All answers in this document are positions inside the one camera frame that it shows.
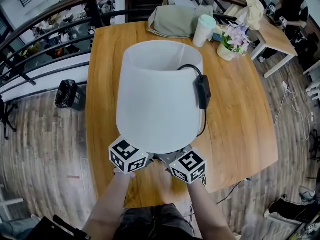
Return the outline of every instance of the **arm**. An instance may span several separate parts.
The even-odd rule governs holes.
[[[287,24],[287,26],[295,26],[295,27],[302,27],[302,28],[304,28],[307,25],[307,23],[302,20],[288,21],[286,24]]]
[[[188,184],[194,214],[204,240],[234,240],[225,216],[214,203],[200,179]]]
[[[283,4],[284,4],[284,1],[280,0],[280,2],[278,2],[278,4],[275,6],[275,9],[280,10],[282,8]]]
[[[303,4],[301,5],[300,20],[288,21],[286,24],[290,25],[290,26],[304,28],[307,25],[308,17],[309,17],[309,9],[308,9],[306,1],[304,1]]]
[[[112,240],[120,225],[131,175],[116,173],[95,204],[83,231],[92,240]]]

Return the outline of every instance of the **power cord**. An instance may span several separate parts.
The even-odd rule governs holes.
[[[199,77],[200,77],[200,80],[202,81],[202,83],[203,83],[203,80],[205,80],[205,79],[207,78],[206,75],[204,76],[204,75],[201,73],[201,71],[199,70],[199,68],[197,68],[195,65],[192,65],[192,64],[183,65],[183,66],[179,67],[179,68],[177,69],[177,71],[180,71],[180,70],[182,70],[182,69],[184,69],[184,68],[192,68],[192,69],[194,69],[194,70],[199,74]],[[204,84],[204,85],[201,85],[201,87],[204,88],[203,91],[209,91],[209,93],[210,93],[209,83],[208,83],[208,86],[205,86],[205,84]],[[202,131],[197,135],[197,137],[201,136],[201,135],[205,132],[205,130],[206,130],[206,125],[207,125],[207,106],[208,106],[208,103],[206,104],[205,107],[201,107],[201,102],[200,102],[200,108],[201,108],[201,109],[204,108],[204,126],[203,126]]]
[[[203,186],[205,187],[207,185],[207,177],[206,177],[206,174],[204,173],[202,176],[200,176],[200,179],[201,179],[201,182],[203,184]],[[194,205],[191,204],[190,205],[190,215],[187,215],[185,217],[190,217],[189,219],[189,225],[192,227],[192,218],[193,218],[193,215],[194,215]]]
[[[275,118],[275,121],[274,121],[274,124],[273,124],[273,125],[275,126],[276,123],[277,123],[277,121],[278,121],[278,118],[279,118],[279,115],[280,115],[280,113],[281,113],[281,109],[282,109],[282,106],[283,106],[283,104],[284,104],[284,101],[285,101],[286,96],[288,95],[288,97],[289,97],[289,94],[292,94],[293,97],[292,97],[292,100],[291,100],[291,106],[292,106],[292,108],[294,109],[294,111],[297,112],[297,113],[301,116],[302,126],[303,126],[303,134],[304,134],[305,140],[307,141],[307,140],[309,140],[310,135],[308,134],[308,136],[307,136],[307,134],[306,134],[304,115],[303,115],[299,110],[297,110],[297,109],[295,108],[295,106],[294,106],[294,101],[295,101],[296,98],[297,98],[297,94],[296,94],[294,91],[291,91],[288,85],[286,85],[286,86],[287,86],[287,89],[285,90],[285,93],[284,93],[284,96],[283,96],[283,99],[282,99],[282,102],[281,102],[280,110],[279,110],[279,112],[278,112],[278,114],[277,114],[277,116],[276,116],[276,118]],[[307,121],[308,121],[309,130],[311,131],[311,125],[310,125],[310,121],[309,121],[309,116],[310,116],[310,115],[312,115],[312,113],[309,113],[309,114],[306,116],[306,118],[307,118]]]
[[[207,184],[207,177],[206,177],[206,175],[203,174],[200,178],[202,179],[202,184],[203,184],[204,186],[206,186],[206,184]],[[224,200],[226,200],[226,199],[232,194],[232,192],[235,190],[235,188],[236,188],[240,183],[241,183],[241,181],[240,181],[237,185],[235,185],[235,186],[233,187],[233,189],[232,189],[231,192],[226,196],[226,198],[224,198],[224,199],[222,199],[221,201],[217,202],[216,205],[218,205],[218,204],[222,203]],[[191,204],[191,205],[190,205],[190,215],[184,216],[184,217],[190,217],[189,222],[188,222],[188,221],[187,221],[187,222],[188,222],[188,224],[191,225],[191,226],[192,226],[192,218],[193,218],[193,215],[194,215],[194,214],[195,214],[195,213],[194,213],[194,205]]]
[[[226,198],[222,199],[221,201],[217,202],[216,204],[218,205],[218,204],[222,203],[224,200],[226,200],[226,199],[232,194],[232,192],[235,190],[235,188],[236,188],[240,183],[241,183],[241,181],[240,181],[237,185],[235,185],[235,186],[233,187],[233,189],[232,189],[231,192],[226,196]]]
[[[204,110],[204,126],[203,126],[202,131],[196,137],[199,137],[204,133],[204,131],[206,129],[206,125],[207,125],[207,110],[205,109]]]

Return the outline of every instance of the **lampshade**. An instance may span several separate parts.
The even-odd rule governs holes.
[[[195,81],[202,55],[193,47],[155,40],[129,47],[122,60],[116,124],[132,146],[167,154],[189,145],[201,130]]]

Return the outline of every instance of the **cup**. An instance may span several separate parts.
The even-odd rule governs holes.
[[[206,40],[213,34],[216,24],[216,20],[211,16],[201,15],[193,37],[193,44],[196,47],[204,46]]]

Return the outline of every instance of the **desk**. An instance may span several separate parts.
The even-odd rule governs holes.
[[[251,53],[252,60],[254,60],[265,48],[271,48],[287,55],[276,66],[264,74],[265,78],[270,77],[293,57],[298,56],[294,46],[290,43],[285,33],[272,25],[265,16],[260,20],[260,30],[256,33],[260,40],[260,44]]]
[[[112,180],[109,145],[117,139],[118,88],[123,54],[137,43],[171,40],[193,46],[192,39],[169,39],[147,32],[147,22],[98,28],[94,35],[86,91],[86,138],[96,195]],[[207,190],[212,193],[252,176],[278,160],[274,122],[257,69],[249,55],[227,62],[219,43],[195,47],[211,86],[207,127],[192,146],[206,157]],[[155,161],[136,172],[126,207],[148,207],[189,197],[187,186]]]

